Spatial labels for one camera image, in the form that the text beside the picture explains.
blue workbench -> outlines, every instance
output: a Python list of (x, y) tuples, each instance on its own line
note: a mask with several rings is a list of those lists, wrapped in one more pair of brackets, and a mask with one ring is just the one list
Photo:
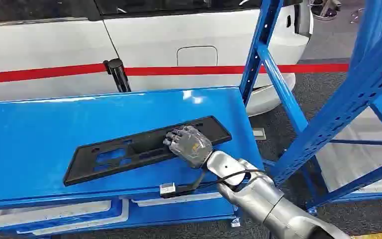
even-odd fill
[[(157, 197), (160, 184), (191, 183), (200, 171), (178, 158), (68, 187), (63, 177), (80, 145), (205, 116), (232, 135), (218, 149), (263, 169), (237, 87), (0, 102), (0, 209)], [(204, 182), (215, 179), (207, 174)]]

silver robotic arm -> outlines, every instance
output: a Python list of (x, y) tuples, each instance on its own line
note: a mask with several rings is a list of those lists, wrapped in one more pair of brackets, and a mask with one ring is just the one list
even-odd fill
[(210, 140), (192, 126), (176, 129), (163, 142), (192, 168), (207, 167), (220, 178), (250, 172), (250, 179), (239, 187), (240, 173), (218, 183), (221, 195), (266, 226), (277, 239), (349, 239), (332, 224), (311, 216), (286, 198), (272, 179), (244, 159), (236, 160), (222, 151), (213, 151)]

robot finger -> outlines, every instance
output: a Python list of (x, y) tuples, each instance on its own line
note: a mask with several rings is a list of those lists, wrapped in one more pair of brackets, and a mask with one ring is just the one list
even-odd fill
[(166, 138), (168, 139), (173, 139), (175, 136), (178, 136), (178, 135), (175, 134), (173, 131), (166, 134)]
[(171, 146), (172, 141), (171, 141), (170, 139), (168, 139), (168, 138), (165, 138), (165, 139), (163, 140), (163, 144), (164, 144), (164, 145), (167, 145), (167, 146)]

white car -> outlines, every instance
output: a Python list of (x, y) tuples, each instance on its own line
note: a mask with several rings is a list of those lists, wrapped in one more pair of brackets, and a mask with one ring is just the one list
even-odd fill
[[(8, 81), (0, 80), (0, 101), (117, 92), (106, 71), (84, 74), (81, 70), (114, 58), (136, 71), (244, 66), (260, 2), (0, 0), (0, 72), (9, 72)], [(269, 46), (279, 65), (297, 63), (309, 41), (313, 20), (308, 2), (286, 0), (280, 11)], [(295, 75), (284, 77), (293, 89)], [(132, 91), (150, 91), (237, 85), (241, 74), (143, 73), (128, 78)], [(260, 74), (248, 115), (264, 113), (279, 103), (269, 77)]]

blue metal shelf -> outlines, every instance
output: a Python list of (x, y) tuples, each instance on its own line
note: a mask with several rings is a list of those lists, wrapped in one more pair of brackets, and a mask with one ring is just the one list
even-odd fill
[[(257, 76), (254, 72), (258, 72), (263, 64), (298, 135), (280, 159), (269, 165), (277, 185), (282, 184), (300, 169), (366, 107), (371, 106), (382, 120), (382, 1), (366, 1), (366, 11), (360, 24), (348, 77), (310, 123), (307, 122), (292, 92), (284, 83), (267, 49), (271, 34), (271, 30), (267, 28), (271, 27), (272, 19), (274, 22), (274, 17), (279, 11), (277, 7), (281, 4), (280, 0), (263, 1), (261, 17), (256, 26), (240, 87), (245, 96), (248, 90), (242, 85), (254, 82)], [(339, 143), (382, 144), (382, 141), (373, 140), (356, 142), (341, 140)], [(351, 192), (381, 179), (382, 167), (326, 195), (315, 195), (316, 192), (311, 186), (314, 198), (307, 205), (311, 209), (327, 202), (337, 201), (344, 196), (347, 200)]]

